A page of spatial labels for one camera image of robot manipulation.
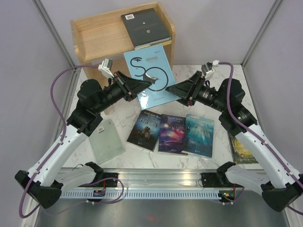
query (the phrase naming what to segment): light blue book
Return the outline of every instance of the light blue book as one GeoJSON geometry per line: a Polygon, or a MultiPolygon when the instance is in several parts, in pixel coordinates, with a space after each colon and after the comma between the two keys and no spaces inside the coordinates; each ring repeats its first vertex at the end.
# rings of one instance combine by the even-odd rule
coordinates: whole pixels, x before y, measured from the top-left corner
{"type": "Polygon", "coordinates": [[[214,120],[186,115],[183,151],[188,154],[213,156],[214,120]]]}
{"type": "Polygon", "coordinates": [[[176,81],[162,45],[125,52],[124,57],[132,78],[152,83],[138,94],[142,110],[179,99],[165,90],[176,81]]]}

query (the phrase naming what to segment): book with yellow cover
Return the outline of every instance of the book with yellow cover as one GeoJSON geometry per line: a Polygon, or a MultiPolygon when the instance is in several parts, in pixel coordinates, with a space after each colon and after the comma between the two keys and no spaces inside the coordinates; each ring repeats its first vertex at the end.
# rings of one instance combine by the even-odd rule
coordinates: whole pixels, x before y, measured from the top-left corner
{"type": "Polygon", "coordinates": [[[228,138],[232,149],[232,158],[236,164],[258,163],[251,152],[234,136],[228,132],[228,138]]]}

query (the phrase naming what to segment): fantasy book cover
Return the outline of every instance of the fantasy book cover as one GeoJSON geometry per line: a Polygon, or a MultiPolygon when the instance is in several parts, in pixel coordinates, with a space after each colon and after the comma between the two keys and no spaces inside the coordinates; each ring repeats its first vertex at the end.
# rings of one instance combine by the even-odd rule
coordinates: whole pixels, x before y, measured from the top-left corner
{"type": "Polygon", "coordinates": [[[159,135],[159,152],[182,153],[185,117],[162,114],[159,135]]]}
{"type": "Polygon", "coordinates": [[[205,157],[213,156],[214,121],[186,115],[183,152],[205,157]]]}
{"type": "Polygon", "coordinates": [[[233,161],[236,164],[258,163],[251,152],[234,136],[228,132],[228,138],[232,149],[233,161]]]}
{"type": "Polygon", "coordinates": [[[161,115],[142,110],[127,142],[153,151],[160,132],[161,115]]]}

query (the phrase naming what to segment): wooden box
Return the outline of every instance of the wooden box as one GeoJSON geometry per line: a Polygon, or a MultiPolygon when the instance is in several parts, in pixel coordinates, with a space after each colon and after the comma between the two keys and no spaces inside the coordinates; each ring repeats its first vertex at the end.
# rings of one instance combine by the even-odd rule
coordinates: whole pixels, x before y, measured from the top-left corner
{"type": "MultiPolygon", "coordinates": [[[[173,65],[176,31],[171,19],[160,2],[142,4],[71,21],[75,52],[80,64],[92,64],[104,58],[114,58],[112,72],[121,71],[129,76],[123,53],[134,46],[121,19],[121,15],[154,8],[171,35],[172,43],[164,46],[170,66],[173,65]]],[[[96,79],[102,87],[107,78],[97,69],[84,68],[89,79],[96,79]]]]}

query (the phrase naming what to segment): gray wall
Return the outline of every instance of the gray wall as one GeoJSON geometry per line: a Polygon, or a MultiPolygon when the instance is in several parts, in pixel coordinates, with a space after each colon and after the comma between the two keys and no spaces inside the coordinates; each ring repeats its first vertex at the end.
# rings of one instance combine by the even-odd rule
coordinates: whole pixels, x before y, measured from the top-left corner
{"type": "MultiPolygon", "coordinates": [[[[262,126],[283,156],[303,173],[303,1],[284,1],[245,74],[262,126]]],[[[300,198],[303,210],[303,199],[300,198]]]]}
{"type": "MultiPolygon", "coordinates": [[[[74,62],[70,20],[151,0],[41,0],[74,62]]],[[[162,0],[177,31],[175,64],[241,63],[274,0],[162,0]]]]}
{"type": "MultiPolygon", "coordinates": [[[[14,179],[51,144],[58,120],[49,89],[67,68],[31,0],[0,1],[0,226],[18,227],[22,189],[14,179]]],[[[68,77],[55,88],[62,105],[68,77]]]]}

